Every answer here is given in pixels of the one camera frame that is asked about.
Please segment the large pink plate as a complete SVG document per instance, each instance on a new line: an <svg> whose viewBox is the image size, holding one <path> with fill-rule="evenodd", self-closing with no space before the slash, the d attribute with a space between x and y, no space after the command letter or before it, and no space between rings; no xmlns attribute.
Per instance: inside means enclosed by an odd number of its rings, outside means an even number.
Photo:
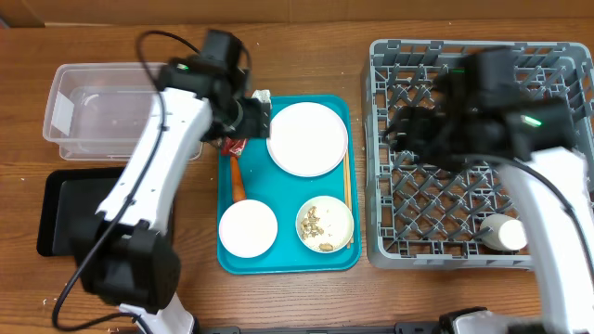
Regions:
<svg viewBox="0 0 594 334"><path fill-rule="evenodd" d="M331 172L344 158L349 135L342 118L314 102L291 104L272 119L266 146L273 162L300 177Z"/></svg>

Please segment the pink bowl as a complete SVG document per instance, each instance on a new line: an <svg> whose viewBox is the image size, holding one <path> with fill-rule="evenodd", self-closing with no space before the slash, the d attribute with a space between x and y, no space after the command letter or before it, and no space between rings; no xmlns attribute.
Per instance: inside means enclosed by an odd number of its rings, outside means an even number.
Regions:
<svg viewBox="0 0 594 334"><path fill-rule="evenodd" d="M223 213L218 235L224 248L234 256L249 259L264 254L274 244L278 220L264 203L245 199Z"/></svg>

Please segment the cream plastic cup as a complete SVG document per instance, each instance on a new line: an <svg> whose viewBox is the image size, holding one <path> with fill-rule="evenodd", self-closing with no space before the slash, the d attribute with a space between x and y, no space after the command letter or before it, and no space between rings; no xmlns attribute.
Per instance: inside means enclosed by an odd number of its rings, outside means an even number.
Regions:
<svg viewBox="0 0 594 334"><path fill-rule="evenodd" d="M481 222L482 242L496 251L519 251L527 246L523 223L511 216L494 213Z"/></svg>

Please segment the white bowl with food scraps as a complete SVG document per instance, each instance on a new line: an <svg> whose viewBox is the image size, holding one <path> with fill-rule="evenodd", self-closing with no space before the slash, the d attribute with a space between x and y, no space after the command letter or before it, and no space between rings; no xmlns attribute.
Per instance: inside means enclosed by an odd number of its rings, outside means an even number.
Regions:
<svg viewBox="0 0 594 334"><path fill-rule="evenodd" d="M352 210L340 199L317 196L302 205L296 216L295 229L307 249L334 253L351 248L355 219Z"/></svg>

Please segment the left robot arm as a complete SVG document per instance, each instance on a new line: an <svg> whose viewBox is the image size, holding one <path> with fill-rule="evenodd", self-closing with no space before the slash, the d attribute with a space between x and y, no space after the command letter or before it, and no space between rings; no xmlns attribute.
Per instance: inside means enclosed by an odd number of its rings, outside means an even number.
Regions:
<svg viewBox="0 0 594 334"><path fill-rule="evenodd" d="M197 333L198 319L176 290L181 262L170 242L175 193L200 142L265 138L270 105L245 95L252 68L237 59L174 58L150 73L156 96L118 182L92 220L71 236L77 269L58 297L52 324L75 283L118 312L81 325L128 317L143 333Z"/></svg>

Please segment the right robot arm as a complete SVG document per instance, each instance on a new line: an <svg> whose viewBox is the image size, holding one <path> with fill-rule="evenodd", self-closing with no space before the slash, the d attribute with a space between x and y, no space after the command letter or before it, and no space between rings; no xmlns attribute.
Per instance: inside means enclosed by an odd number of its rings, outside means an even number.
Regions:
<svg viewBox="0 0 594 334"><path fill-rule="evenodd" d="M540 292L540 321L506 321L506 333L589 333L593 329L593 211L588 163L576 150L564 99L528 96L506 46L462 58L436 77L441 100L404 107L384 139L396 151L457 173L491 164L519 213Z"/></svg>

